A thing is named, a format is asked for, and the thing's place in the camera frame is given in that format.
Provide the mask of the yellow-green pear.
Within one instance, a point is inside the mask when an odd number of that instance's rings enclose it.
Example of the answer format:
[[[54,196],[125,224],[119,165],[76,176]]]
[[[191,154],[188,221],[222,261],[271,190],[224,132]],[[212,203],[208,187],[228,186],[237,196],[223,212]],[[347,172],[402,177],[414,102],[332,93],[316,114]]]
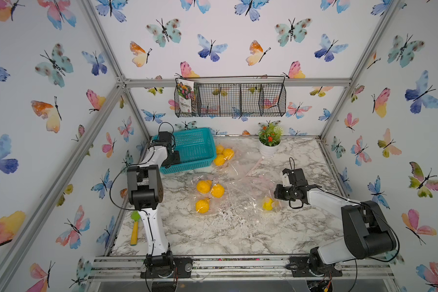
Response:
[[[262,202],[262,209],[272,211],[274,209],[274,200],[271,197],[265,197]]]

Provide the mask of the clear zip-top bag with pears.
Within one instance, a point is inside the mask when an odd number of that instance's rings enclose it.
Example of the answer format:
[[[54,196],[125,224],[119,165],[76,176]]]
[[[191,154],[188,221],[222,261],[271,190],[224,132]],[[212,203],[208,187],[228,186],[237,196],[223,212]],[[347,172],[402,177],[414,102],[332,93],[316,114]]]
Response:
[[[260,170],[263,161],[264,157],[251,163],[242,164],[236,161],[220,170],[228,185],[232,209],[251,216],[255,221],[264,215],[278,214],[283,209],[282,204],[273,195],[276,183],[266,172]],[[271,197],[274,200],[272,211],[262,209],[265,197]]]

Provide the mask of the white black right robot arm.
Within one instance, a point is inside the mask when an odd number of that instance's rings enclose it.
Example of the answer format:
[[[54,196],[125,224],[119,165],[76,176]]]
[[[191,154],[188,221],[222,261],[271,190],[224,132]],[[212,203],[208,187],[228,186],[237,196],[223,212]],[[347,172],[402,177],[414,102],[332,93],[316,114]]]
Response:
[[[354,201],[309,184],[302,169],[284,169],[274,197],[292,209],[306,205],[320,208],[340,219],[343,237],[311,250],[309,265],[326,268],[339,262],[364,260],[398,251],[397,235],[373,201]]]

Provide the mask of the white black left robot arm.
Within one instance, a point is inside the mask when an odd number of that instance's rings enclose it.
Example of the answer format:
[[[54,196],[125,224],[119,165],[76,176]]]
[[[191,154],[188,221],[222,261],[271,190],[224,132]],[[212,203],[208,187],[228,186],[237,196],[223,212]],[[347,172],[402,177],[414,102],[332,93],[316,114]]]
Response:
[[[178,160],[174,146],[173,134],[161,131],[149,144],[140,162],[127,169],[128,200],[144,225],[148,244],[146,265],[149,270],[172,270],[174,267],[173,254],[158,210],[164,197],[160,168]]]

